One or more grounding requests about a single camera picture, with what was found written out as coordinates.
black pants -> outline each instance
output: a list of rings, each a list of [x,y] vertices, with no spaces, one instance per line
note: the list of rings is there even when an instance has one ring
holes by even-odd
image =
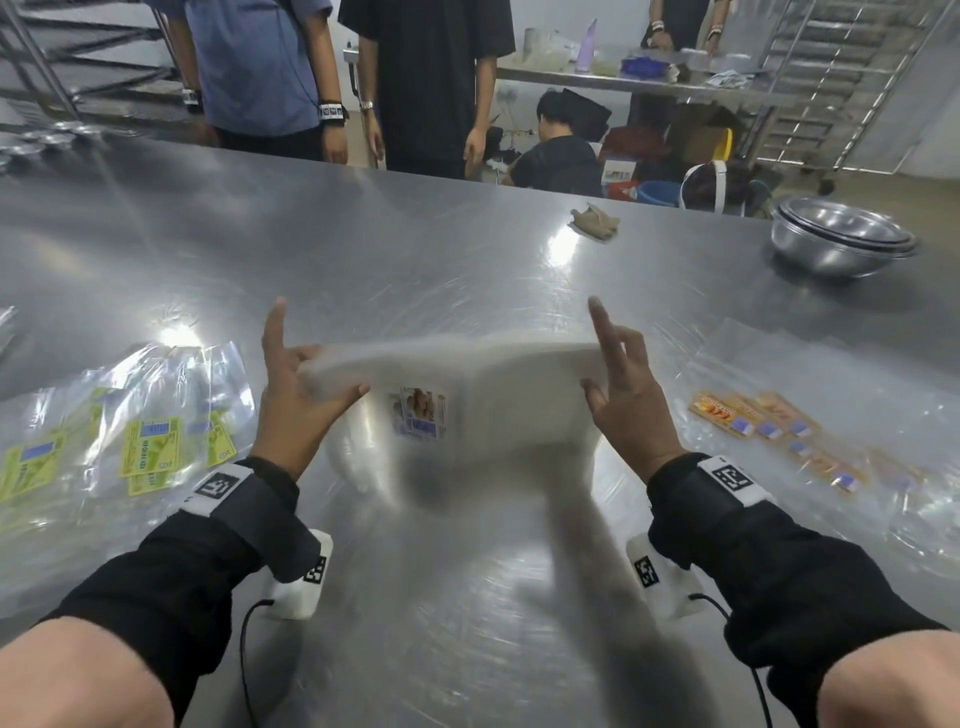
[[[223,149],[235,152],[324,161],[323,134],[319,126],[284,136],[253,136],[218,128],[217,136]]]
[[[387,155],[387,169],[391,172],[445,177],[449,180],[462,180],[467,175],[467,163],[462,159],[424,159],[396,154]]]

hand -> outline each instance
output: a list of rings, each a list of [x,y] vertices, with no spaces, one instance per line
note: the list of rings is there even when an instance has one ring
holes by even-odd
[[[654,48],[660,48],[661,51],[672,51],[673,38],[666,31],[656,31],[650,36],[650,45]]]
[[[643,335],[631,328],[614,326],[600,300],[589,300],[590,318],[607,364],[609,394],[585,379],[584,392],[593,421],[620,457],[650,482],[662,466],[686,450],[670,417],[663,390],[654,379],[647,360]]]
[[[371,154],[383,161],[383,132],[380,131],[380,122],[376,119],[373,111],[364,111],[364,122],[367,126],[367,146],[370,147]]]
[[[196,143],[201,146],[220,146],[220,137],[217,136],[217,130],[202,116],[193,117],[193,137]]]
[[[483,153],[487,151],[487,130],[473,127],[467,134],[467,146],[464,147],[464,160],[467,162],[468,178],[473,177],[483,164]]]
[[[711,58],[716,55],[717,49],[720,47],[720,35],[714,33],[712,36],[707,38],[707,43],[704,44],[704,50],[707,51],[707,55]]]
[[[324,124],[323,132],[324,161],[332,164],[346,164],[347,153],[347,130],[343,127],[335,127],[332,124]]]
[[[269,460],[298,480],[317,454],[330,426],[367,394],[370,387],[351,386],[330,401],[313,401],[297,369],[320,353],[320,347],[286,349],[283,346],[286,312],[287,303],[277,299],[263,328],[267,388],[260,401],[260,422],[250,455]]]

blue bucket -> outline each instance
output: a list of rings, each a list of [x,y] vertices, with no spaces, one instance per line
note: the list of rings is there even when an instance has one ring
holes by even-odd
[[[650,180],[636,189],[636,201],[646,205],[676,207],[680,200],[680,183]]]

floor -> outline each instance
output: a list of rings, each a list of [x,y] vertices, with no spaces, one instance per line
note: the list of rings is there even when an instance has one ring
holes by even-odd
[[[367,167],[367,145],[359,118],[347,123],[350,164]],[[816,194],[817,180],[785,170],[776,197]],[[960,180],[924,180],[903,175],[842,174],[831,199],[882,212],[915,232],[931,247],[960,257]]]

finger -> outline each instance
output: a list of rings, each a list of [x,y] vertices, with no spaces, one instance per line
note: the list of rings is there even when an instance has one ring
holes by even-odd
[[[290,347],[287,351],[297,359],[298,363],[302,363],[316,359],[322,350],[323,347],[320,344],[307,344],[302,347]]]
[[[324,426],[330,426],[347,413],[354,404],[370,392],[369,384],[353,384],[332,400],[327,400],[318,408],[319,416]]]
[[[263,358],[267,364],[267,378],[279,375],[284,370],[283,318],[287,315],[286,299],[278,298],[267,314],[263,327]]]
[[[643,339],[643,334],[628,327],[613,328],[617,337],[623,342],[623,348],[627,350],[627,358],[635,364],[647,366],[650,362],[647,359],[647,343]]]
[[[592,379],[583,379],[580,382],[580,386],[584,388],[584,395],[587,397],[587,407],[590,409],[590,414],[596,417],[600,410],[607,406],[607,398],[604,397],[603,390],[600,389]]]
[[[597,341],[600,342],[600,352],[603,354],[607,371],[613,381],[623,376],[627,371],[627,354],[620,345],[620,337],[611,323],[610,314],[596,296],[590,296],[588,301],[590,318],[593,319],[593,330],[596,331]]]

